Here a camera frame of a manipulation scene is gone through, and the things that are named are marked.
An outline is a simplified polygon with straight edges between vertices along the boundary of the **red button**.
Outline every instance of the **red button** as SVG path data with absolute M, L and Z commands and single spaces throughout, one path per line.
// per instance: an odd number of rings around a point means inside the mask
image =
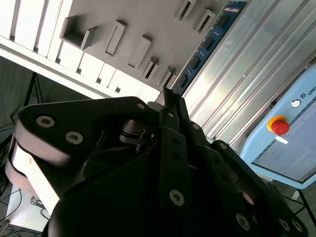
M 271 124 L 271 128 L 276 135 L 281 136 L 290 130 L 290 125 L 286 121 L 278 119 Z

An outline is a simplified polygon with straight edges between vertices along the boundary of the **bolt head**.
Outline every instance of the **bolt head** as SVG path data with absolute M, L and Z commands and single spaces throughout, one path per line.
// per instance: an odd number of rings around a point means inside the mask
M 240 224 L 241 227 L 243 227 L 247 231 L 250 230 L 250 223 L 244 215 L 237 213 L 236 219 L 237 219 L 238 224 Z
M 283 226 L 283 228 L 286 230 L 286 231 L 290 231 L 290 226 L 287 224 L 286 221 L 284 221 L 283 219 L 279 219 L 281 225 Z
M 199 130 L 199 126 L 197 124 L 193 124 L 193 127 L 196 129 L 196 130 Z
M 137 106 L 138 106 L 139 108 L 141 108 L 142 110 L 145 108 L 145 105 L 143 105 L 143 104 L 141 104 L 141 103 L 138 103 Z
M 221 146 L 221 148 L 223 148 L 224 150 L 227 150 L 227 146 L 224 143 L 220 143 L 219 144 Z
M 173 113 L 168 112 L 167 114 L 168 114 L 170 117 L 174 118 Z
M 67 132 L 65 135 L 66 141 L 73 145 L 79 145 L 83 142 L 83 136 L 78 132 Z
M 45 127 L 45 128 L 52 127 L 55 125 L 55 121 L 51 117 L 48 117 L 48 116 L 39 116 L 36 119 L 36 123 L 39 126 Z
M 303 232 L 303 227 L 300 225 L 300 223 L 298 223 L 296 220 L 292 220 L 292 223 L 298 231 Z
M 177 205 L 177 206 L 183 206 L 184 204 L 184 197 L 182 195 L 182 193 L 180 193 L 180 191 L 174 189 L 171 190 L 169 193 L 170 199 L 171 201 Z

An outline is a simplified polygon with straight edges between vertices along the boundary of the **floor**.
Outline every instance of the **floor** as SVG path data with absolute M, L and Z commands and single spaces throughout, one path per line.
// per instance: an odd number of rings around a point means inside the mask
M 24 100 L 27 95 L 27 90 L 30 84 L 30 80 L 32 77 L 32 72 L 27 70 L 17 64 L 14 64 L 4 58 L 0 57 L 0 127 L 3 125 L 7 125 L 0 129 L 0 131 L 12 128 L 12 119 L 17 117 L 18 111 L 23 107 Z M 45 103 L 48 102 L 61 102 L 61 101 L 71 101 L 71 100 L 83 100 L 88 99 L 86 96 L 81 95 L 69 88 L 66 88 L 52 80 L 42 77 L 39 75 L 39 83 L 42 91 L 43 101 Z M 33 89 L 30 104 L 36 104 L 37 97 L 36 92 Z M 3 141 L 11 131 L 2 133 L 0 132 L 0 142 Z M 5 181 L 3 175 L 3 167 L 0 167 L 0 190 L 2 191 L 2 186 Z M 275 185 L 280 190 L 281 194 L 287 197 L 292 197 L 295 189 L 282 184 L 275 182 Z M 10 193 L 10 185 L 4 191 L 3 197 Z M 310 185 L 308 188 L 303 190 L 305 194 L 305 198 L 309 202 L 309 205 L 316 214 L 316 183 Z M 5 199 L 3 203 L 8 203 L 9 198 Z M 290 208 L 295 212 L 301 206 L 291 201 L 286 201 Z M 0 203 L 0 219 L 5 217 L 6 215 L 6 205 Z M 298 214 L 298 217 L 304 222 L 306 227 L 309 230 L 311 237 L 316 237 L 316 228 L 313 225 L 308 213 L 306 210 L 303 210 Z M 10 227 L 9 229 L 20 230 L 18 227 Z M 36 236 L 33 233 L 28 232 L 20 232 L 17 234 L 10 234 L 7 236 L 21 236 L 21 237 L 33 237 Z

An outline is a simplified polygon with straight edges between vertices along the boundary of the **blue circuit board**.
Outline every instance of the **blue circuit board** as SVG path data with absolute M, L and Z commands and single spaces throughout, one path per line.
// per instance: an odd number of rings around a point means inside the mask
M 180 96 L 183 95 L 246 4 L 247 2 L 245 1 L 230 1 L 226 4 L 215 24 L 204 37 L 196 52 L 179 75 L 176 84 L 172 88 L 174 93 Z

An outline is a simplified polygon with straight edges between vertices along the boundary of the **emergency stop button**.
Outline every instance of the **emergency stop button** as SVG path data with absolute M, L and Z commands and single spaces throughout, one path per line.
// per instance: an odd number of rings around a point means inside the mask
M 287 123 L 287 119 L 284 116 L 276 116 L 270 119 L 267 127 L 269 131 L 278 136 L 284 135 L 290 130 L 290 125 Z

